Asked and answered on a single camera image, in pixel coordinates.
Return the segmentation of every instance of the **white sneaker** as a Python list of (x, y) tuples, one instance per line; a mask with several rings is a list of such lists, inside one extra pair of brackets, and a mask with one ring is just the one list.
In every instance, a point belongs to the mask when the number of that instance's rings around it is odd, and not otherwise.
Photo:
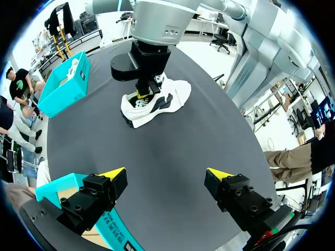
[(121, 112), (130, 127), (138, 128), (160, 113), (178, 111), (184, 106), (190, 94), (189, 82), (165, 78), (160, 93), (143, 99), (137, 99), (137, 93), (123, 95)]

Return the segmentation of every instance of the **computer monitor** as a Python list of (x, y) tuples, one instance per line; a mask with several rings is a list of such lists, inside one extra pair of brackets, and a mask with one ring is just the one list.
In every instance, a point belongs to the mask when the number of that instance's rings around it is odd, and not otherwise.
[(334, 104), (326, 97), (318, 106), (317, 109), (312, 111), (311, 117), (316, 128), (320, 128), (323, 124), (334, 119), (335, 109)]
[(224, 22), (225, 23), (225, 20), (224, 20), (224, 17), (222, 15), (222, 13), (219, 13), (218, 18), (216, 19), (216, 22)]

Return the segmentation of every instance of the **black table surface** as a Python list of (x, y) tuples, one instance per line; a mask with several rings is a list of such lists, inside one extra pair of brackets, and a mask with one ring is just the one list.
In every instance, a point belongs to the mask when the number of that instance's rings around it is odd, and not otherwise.
[(242, 173), (264, 197), (275, 194), (269, 166), (251, 128), (212, 78), (172, 46), (165, 73), (192, 86), (185, 106), (132, 129), (120, 113), (135, 81), (118, 82), (110, 60), (130, 41), (89, 57), (88, 94), (49, 120), (51, 179), (126, 167), (128, 186), (116, 210), (145, 250), (214, 250), (240, 229), (204, 186), (207, 167)]

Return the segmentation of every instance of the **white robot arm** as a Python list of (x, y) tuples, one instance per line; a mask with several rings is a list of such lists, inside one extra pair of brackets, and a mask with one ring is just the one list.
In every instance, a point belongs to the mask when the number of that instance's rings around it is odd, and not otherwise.
[(158, 48), (180, 42), (199, 6), (221, 12), (237, 41), (225, 91), (241, 110), (282, 79), (306, 83), (318, 70), (309, 41), (287, 22), (283, 10), (266, 0), (94, 0), (86, 11), (134, 7), (132, 36)]

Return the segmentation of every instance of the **teal bin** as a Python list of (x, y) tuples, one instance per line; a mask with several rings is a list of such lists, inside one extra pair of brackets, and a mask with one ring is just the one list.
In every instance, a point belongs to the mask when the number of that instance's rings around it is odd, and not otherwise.
[[(72, 60), (78, 59), (78, 67), (73, 78), (60, 85), (66, 79)], [(69, 58), (50, 74), (37, 107), (49, 118), (53, 118), (65, 108), (87, 95), (90, 62), (84, 51)]]

